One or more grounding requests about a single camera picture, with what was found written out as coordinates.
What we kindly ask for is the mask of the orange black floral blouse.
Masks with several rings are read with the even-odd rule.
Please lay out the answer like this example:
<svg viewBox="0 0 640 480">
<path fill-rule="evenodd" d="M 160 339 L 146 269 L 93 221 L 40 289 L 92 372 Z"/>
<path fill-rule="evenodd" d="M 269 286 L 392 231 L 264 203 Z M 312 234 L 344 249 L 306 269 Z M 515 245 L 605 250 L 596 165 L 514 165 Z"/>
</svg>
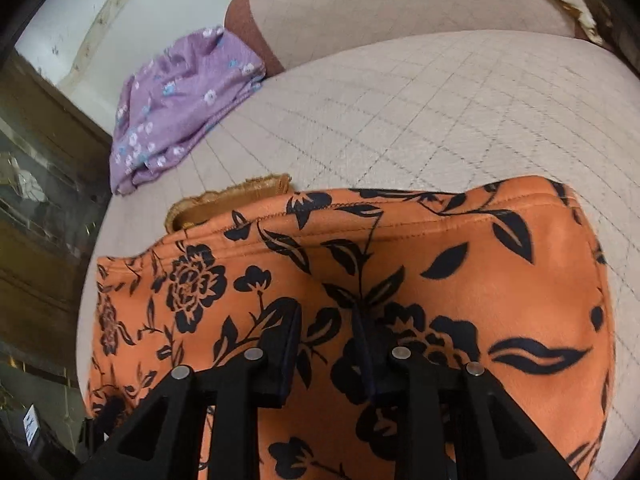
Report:
<svg viewBox="0 0 640 480">
<path fill-rule="evenodd" d="M 265 479 L 388 479 L 398 406 L 375 401 L 352 332 L 372 318 L 433 364 L 483 365 L 579 478 L 596 461 L 615 364 L 602 248 L 542 177 L 463 193 L 337 188 L 186 210 L 96 266 L 86 404 L 127 417 L 177 365 L 226 364 L 302 310 L 293 391 L 258 416 Z"/>
</svg>

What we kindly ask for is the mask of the wooden glass door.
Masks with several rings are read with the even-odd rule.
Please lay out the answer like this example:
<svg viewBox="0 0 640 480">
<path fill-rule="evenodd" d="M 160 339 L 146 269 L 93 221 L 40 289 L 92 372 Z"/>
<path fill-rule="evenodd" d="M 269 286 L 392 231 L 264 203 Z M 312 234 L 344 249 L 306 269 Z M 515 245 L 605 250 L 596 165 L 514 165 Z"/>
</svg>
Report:
<svg viewBox="0 0 640 480">
<path fill-rule="evenodd" d="M 1 61 L 1 357 L 76 386 L 82 288 L 111 139 L 21 55 Z"/>
</svg>

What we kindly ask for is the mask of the purple floral cloth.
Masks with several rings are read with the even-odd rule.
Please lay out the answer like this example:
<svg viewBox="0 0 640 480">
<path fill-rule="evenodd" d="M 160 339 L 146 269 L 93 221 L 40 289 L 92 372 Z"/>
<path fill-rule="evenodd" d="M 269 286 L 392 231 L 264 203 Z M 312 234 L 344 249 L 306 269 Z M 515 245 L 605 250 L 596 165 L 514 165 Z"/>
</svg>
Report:
<svg viewBox="0 0 640 480">
<path fill-rule="evenodd" d="M 110 185 L 133 193 L 177 166 L 201 138 L 260 89 L 264 61 L 222 26 L 177 39 L 122 85 Z"/>
</svg>

